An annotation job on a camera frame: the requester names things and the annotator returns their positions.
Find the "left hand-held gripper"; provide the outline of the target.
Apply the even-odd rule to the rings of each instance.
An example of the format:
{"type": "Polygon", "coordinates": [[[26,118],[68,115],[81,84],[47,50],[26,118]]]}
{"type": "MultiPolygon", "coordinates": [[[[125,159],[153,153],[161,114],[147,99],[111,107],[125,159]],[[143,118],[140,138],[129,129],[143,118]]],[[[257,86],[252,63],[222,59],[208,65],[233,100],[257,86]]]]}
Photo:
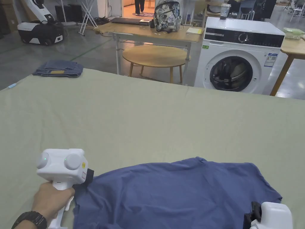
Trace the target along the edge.
{"type": "Polygon", "coordinates": [[[37,175],[58,190],[88,186],[94,177],[82,149],[46,149],[37,160],[37,175]]]}

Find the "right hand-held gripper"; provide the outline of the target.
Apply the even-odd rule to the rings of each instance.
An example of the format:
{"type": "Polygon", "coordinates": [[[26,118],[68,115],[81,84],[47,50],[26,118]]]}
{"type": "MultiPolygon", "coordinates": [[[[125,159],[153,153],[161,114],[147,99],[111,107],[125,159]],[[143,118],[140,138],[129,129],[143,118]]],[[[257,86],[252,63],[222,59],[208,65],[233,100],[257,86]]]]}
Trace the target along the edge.
{"type": "Polygon", "coordinates": [[[285,204],[252,201],[251,212],[244,214],[244,224],[250,224],[250,229],[292,229],[292,213],[285,204]]]}

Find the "person's left hand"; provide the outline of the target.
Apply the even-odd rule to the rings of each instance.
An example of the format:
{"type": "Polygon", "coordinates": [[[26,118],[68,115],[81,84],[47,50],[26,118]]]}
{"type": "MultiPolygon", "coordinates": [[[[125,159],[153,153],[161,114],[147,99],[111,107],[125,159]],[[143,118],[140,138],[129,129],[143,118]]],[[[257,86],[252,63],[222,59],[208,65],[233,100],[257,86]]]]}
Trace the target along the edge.
{"type": "Polygon", "coordinates": [[[34,195],[31,210],[44,216],[49,225],[74,194],[74,188],[58,190],[51,182],[42,183],[34,195]]]}

